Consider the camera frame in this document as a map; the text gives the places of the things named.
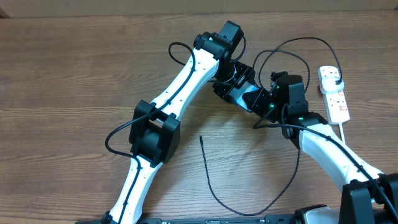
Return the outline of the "blue screen smartphone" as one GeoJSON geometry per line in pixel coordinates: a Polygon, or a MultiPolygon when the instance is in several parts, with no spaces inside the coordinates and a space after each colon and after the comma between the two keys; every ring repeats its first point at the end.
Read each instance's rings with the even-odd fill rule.
{"type": "Polygon", "coordinates": [[[234,104],[246,110],[247,112],[251,112],[247,100],[248,97],[252,96],[252,94],[258,89],[259,88],[257,86],[246,82],[240,89],[233,88],[230,95],[234,100],[234,104]]]}

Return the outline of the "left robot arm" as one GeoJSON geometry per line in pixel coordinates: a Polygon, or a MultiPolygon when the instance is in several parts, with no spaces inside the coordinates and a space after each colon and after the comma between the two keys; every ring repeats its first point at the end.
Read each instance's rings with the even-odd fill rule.
{"type": "Polygon", "coordinates": [[[252,81],[251,67],[232,58],[240,41],[245,40],[241,27],[226,21],[219,32],[197,35],[187,49],[189,59],[173,82],[150,103],[141,100],[133,119],[111,131],[105,147],[114,154],[109,142],[120,130],[130,127],[131,160],[129,172],[114,207],[106,212],[101,223],[137,223],[155,174],[167,163],[180,143],[180,121],[188,105],[205,83],[213,83],[214,92],[228,103],[247,110],[243,96],[258,88],[252,81]]]}

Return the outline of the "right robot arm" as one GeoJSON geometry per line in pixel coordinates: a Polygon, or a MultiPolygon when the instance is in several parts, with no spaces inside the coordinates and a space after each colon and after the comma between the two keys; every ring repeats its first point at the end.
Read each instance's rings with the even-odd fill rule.
{"type": "Polygon", "coordinates": [[[338,209],[313,205],[295,211],[292,223],[397,223],[397,174],[384,174],[361,159],[336,136],[327,120],[310,111],[307,83],[300,75],[272,73],[271,87],[242,82],[247,109],[268,128],[313,158],[341,192],[338,209]]]}

